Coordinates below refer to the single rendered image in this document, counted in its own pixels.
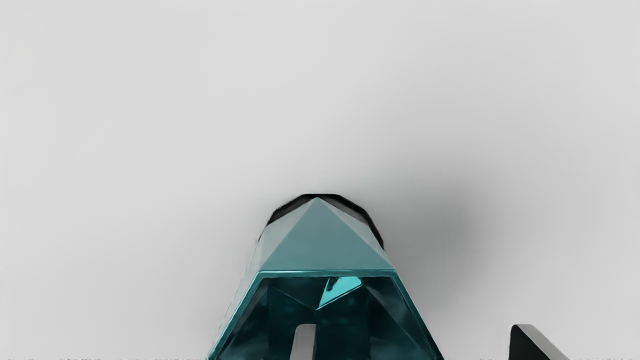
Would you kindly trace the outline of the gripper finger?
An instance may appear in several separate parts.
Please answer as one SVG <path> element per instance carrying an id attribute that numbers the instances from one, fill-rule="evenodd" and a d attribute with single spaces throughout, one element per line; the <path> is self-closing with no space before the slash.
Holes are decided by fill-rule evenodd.
<path id="1" fill-rule="evenodd" d="M 509 360 L 570 360 L 539 329 L 531 324 L 510 328 Z"/>

